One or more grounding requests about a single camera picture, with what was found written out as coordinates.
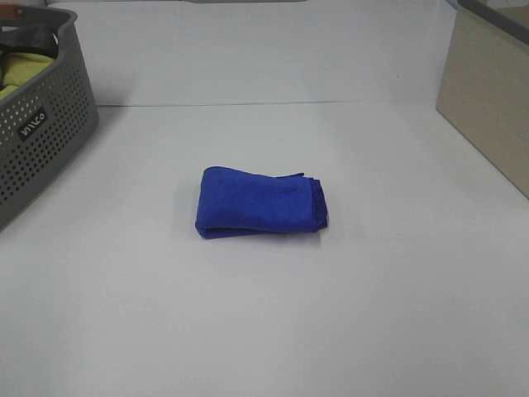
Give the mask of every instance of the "laundry basket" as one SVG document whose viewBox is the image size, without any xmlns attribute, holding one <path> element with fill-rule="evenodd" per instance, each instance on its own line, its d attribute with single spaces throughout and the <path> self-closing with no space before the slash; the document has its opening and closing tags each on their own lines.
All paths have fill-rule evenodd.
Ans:
<svg viewBox="0 0 529 397">
<path fill-rule="evenodd" d="M 98 124 L 74 12 L 0 5 L 0 26 L 46 25 L 57 59 L 0 100 L 0 231 L 68 163 Z"/>
</svg>

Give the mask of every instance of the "folded towel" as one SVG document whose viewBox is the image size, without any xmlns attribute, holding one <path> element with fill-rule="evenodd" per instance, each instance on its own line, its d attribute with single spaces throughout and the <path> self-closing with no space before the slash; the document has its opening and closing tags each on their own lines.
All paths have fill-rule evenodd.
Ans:
<svg viewBox="0 0 529 397">
<path fill-rule="evenodd" d="M 2 86 L 21 87 L 53 62 L 53 58 L 39 54 L 8 54 L 3 61 Z"/>
<path fill-rule="evenodd" d="M 327 226 L 320 181 L 273 178 L 224 167 L 204 171 L 196 228 L 204 238 L 267 232 L 317 232 Z"/>
<path fill-rule="evenodd" d="M 0 99 L 48 67 L 59 47 L 47 26 L 0 31 Z"/>
<path fill-rule="evenodd" d="M 6 85 L 4 88 L 0 89 L 0 99 L 4 99 L 7 95 L 17 90 L 18 87 L 16 85 Z"/>
</svg>

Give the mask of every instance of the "towel fold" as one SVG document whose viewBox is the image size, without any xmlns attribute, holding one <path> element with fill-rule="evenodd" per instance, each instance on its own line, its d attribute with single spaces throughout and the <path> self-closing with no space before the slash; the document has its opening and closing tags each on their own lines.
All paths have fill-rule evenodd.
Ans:
<svg viewBox="0 0 529 397">
<path fill-rule="evenodd" d="M 317 232 L 327 226 L 320 181 L 269 177 L 224 167 L 204 171 L 196 228 L 204 238 Z"/>
</svg>

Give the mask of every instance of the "basket handle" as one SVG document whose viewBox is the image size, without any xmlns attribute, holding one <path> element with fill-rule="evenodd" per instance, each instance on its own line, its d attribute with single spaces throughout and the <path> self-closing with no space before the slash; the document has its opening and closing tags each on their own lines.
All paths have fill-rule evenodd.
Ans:
<svg viewBox="0 0 529 397">
<path fill-rule="evenodd" d="M 0 18 L 17 19 L 21 14 L 18 2 L 0 2 Z"/>
</svg>

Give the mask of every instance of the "black cloth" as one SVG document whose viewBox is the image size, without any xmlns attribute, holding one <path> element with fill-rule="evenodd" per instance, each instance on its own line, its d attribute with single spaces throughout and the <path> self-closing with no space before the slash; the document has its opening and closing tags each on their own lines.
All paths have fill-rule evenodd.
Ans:
<svg viewBox="0 0 529 397">
<path fill-rule="evenodd" d="M 0 51 L 28 52 L 57 58 L 59 47 L 53 31 L 47 26 L 25 26 L 12 31 L 0 31 Z"/>
</svg>

